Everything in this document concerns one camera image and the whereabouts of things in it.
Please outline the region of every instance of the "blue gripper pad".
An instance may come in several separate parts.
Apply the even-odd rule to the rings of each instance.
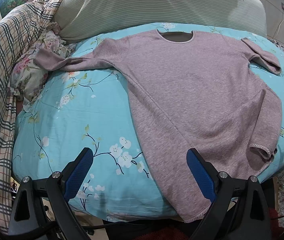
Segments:
[[[186,163],[189,166],[189,169],[191,170],[203,196],[213,203],[216,198],[214,182],[191,150],[187,151]]]
[[[65,182],[64,199],[68,202],[70,199],[75,198],[78,190],[80,189],[89,169],[93,163],[93,152],[88,149],[79,164],[74,168],[69,178]]]

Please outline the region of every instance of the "pillow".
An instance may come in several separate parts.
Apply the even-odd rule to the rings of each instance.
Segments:
[[[69,43],[153,22],[232,28],[266,37],[260,0],[63,0],[54,20]]]
[[[43,47],[61,57],[68,57],[75,51],[76,44],[65,46],[66,41],[56,35],[59,30],[57,23],[50,23],[39,39],[19,58],[13,68],[10,91],[17,97],[17,100],[24,101],[23,105],[36,100],[48,77],[48,71],[33,62],[39,49]]]

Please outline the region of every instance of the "sweater neckline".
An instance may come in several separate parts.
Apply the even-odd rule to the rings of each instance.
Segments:
[[[167,40],[166,38],[164,38],[164,37],[160,34],[160,32],[158,31],[158,29],[155,29],[154,31],[155,31],[156,35],[159,36],[162,40],[167,41],[167,42],[170,42],[170,43],[175,43],[175,44],[186,44],[186,43],[190,43],[190,42],[192,42],[192,41],[195,39],[195,36],[196,36],[196,31],[192,31],[192,34],[193,34],[193,35],[192,35],[192,38],[189,39],[188,41],[182,41],[182,42],[169,41],[169,40]]]

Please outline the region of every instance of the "blue floral bedsheet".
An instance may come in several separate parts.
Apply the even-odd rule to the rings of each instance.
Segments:
[[[236,39],[247,37],[278,57],[282,67],[279,76],[256,64],[250,68],[277,93],[283,108],[278,152],[259,180],[283,169],[284,53],[267,39],[227,28],[154,23],[82,41],[73,57],[91,52],[104,38],[119,39],[155,28],[161,32],[200,30]],[[69,202],[74,209],[109,221],[177,215],[152,179],[134,130],[127,82],[115,69],[52,73],[33,107],[19,114],[17,130],[12,159],[17,179],[26,175],[33,179],[48,177],[53,171],[61,171],[84,147],[90,147],[93,165],[77,196]]]

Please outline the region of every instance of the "pink sweater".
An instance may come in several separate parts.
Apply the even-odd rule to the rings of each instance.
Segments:
[[[210,206],[187,166],[189,148],[234,178],[257,175],[272,160],[281,101],[248,68],[250,61],[281,72],[277,58],[248,39],[199,31],[183,43],[152,30],[104,39],[79,58],[64,59],[44,49],[35,58],[49,71],[115,67],[127,78],[132,117],[151,174],[185,222]]]

